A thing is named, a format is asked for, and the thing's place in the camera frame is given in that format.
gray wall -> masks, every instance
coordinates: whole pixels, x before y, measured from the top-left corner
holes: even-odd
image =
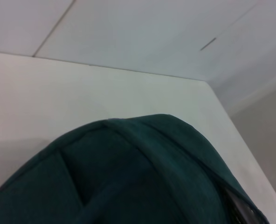
[[[232,117],[276,191],[276,91]]]

green backpack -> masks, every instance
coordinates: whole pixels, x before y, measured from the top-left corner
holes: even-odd
[[[0,187],[0,224],[267,224],[213,146],[171,115],[108,119]]]

dark green fabric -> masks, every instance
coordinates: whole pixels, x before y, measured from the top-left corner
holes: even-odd
[[[171,115],[109,119],[52,142],[0,188],[0,224],[227,224],[226,187],[267,220],[212,147]]]

